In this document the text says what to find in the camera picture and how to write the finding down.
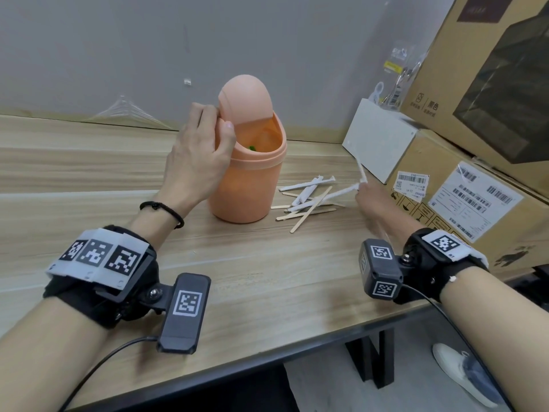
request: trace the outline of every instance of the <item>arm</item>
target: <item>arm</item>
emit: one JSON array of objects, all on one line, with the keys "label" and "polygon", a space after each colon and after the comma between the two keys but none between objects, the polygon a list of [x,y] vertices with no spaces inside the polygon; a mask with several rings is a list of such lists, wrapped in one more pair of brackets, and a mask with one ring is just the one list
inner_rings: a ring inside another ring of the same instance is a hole
[{"label": "arm", "polygon": [[[395,207],[387,192],[361,184],[359,207],[399,242],[424,226]],[[461,271],[441,295],[443,308],[481,356],[518,411],[549,405],[549,314],[483,269]]]},{"label": "arm", "polygon": [[[215,150],[214,128],[221,143]],[[182,217],[217,187],[235,143],[230,123],[213,106],[193,104],[189,120],[166,161],[154,200]],[[177,221],[146,207],[127,226],[159,250]],[[59,409],[93,366],[108,331],[58,298],[46,298],[0,339],[2,411]]]}]

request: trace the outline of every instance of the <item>black table leg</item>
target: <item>black table leg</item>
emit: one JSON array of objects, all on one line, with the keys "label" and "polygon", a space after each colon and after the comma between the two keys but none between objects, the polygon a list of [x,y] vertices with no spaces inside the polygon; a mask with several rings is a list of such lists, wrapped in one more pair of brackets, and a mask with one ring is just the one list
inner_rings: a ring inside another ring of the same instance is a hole
[{"label": "black table leg", "polygon": [[379,332],[379,352],[370,337],[345,343],[363,382],[373,380],[378,389],[395,381],[395,330]]}]

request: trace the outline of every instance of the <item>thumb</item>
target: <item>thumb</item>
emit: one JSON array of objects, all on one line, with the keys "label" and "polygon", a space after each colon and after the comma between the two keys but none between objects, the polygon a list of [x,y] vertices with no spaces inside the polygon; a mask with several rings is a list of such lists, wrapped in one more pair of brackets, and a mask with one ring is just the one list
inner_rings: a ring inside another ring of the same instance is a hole
[{"label": "thumb", "polygon": [[237,142],[237,136],[234,133],[234,125],[230,121],[225,121],[220,124],[219,138],[219,146],[215,153],[230,158],[234,144]]}]

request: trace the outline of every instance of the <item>barcode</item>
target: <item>barcode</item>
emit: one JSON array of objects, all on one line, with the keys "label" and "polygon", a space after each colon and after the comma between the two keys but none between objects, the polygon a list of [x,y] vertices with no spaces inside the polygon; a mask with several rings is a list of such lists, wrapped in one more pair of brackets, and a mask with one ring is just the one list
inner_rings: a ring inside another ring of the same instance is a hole
[{"label": "barcode", "polygon": [[459,225],[459,223],[456,220],[454,220],[453,218],[450,218],[450,221],[452,221],[457,228],[463,231],[467,237],[473,238],[473,235],[470,232],[468,232],[465,228],[463,228],[461,225]]},{"label": "barcode", "polygon": [[463,167],[457,167],[457,173],[463,176],[465,179],[469,179],[471,182],[477,179],[477,175],[473,175],[468,170],[463,169]]},{"label": "barcode", "polygon": [[389,100],[389,105],[395,105],[396,102],[399,100],[400,97],[400,90],[396,90],[391,99]]},{"label": "barcode", "polygon": [[422,176],[410,176],[410,175],[399,175],[399,179],[402,181],[408,181],[408,182],[417,182],[417,183],[425,183],[427,181],[427,178],[423,178]]},{"label": "barcode", "polygon": [[500,191],[496,187],[490,186],[486,191],[492,194],[494,197],[496,197],[500,201],[502,201],[504,204],[508,204],[513,200],[511,197],[505,195],[502,191]]},{"label": "barcode", "polygon": [[491,206],[492,204],[489,203],[487,200],[485,200],[483,197],[475,194],[473,191],[471,191],[469,188],[463,186],[463,185],[460,185],[460,189],[463,189],[465,192],[467,192],[469,195],[471,195],[474,199],[476,199],[478,202],[480,202],[481,204],[484,204],[485,206],[489,207]]},{"label": "barcode", "polygon": [[469,198],[467,195],[465,195],[463,192],[460,192],[459,189],[457,188],[454,188],[453,189],[453,192],[458,196],[460,197],[461,199],[463,199],[466,203],[468,203],[471,207],[473,208],[476,208],[478,211],[480,211],[481,213],[483,213],[484,211],[486,211],[486,208],[484,208],[482,205],[479,205],[477,204],[474,200],[472,200],[471,198]]}]

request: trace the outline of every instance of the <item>white box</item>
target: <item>white box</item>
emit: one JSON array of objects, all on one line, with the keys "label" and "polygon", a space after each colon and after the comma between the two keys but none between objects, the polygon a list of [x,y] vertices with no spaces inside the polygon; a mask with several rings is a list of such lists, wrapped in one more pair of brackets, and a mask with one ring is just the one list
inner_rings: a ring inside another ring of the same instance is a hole
[{"label": "white box", "polygon": [[383,110],[363,98],[343,147],[377,179],[387,183],[415,133],[422,128],[404,114]]}]

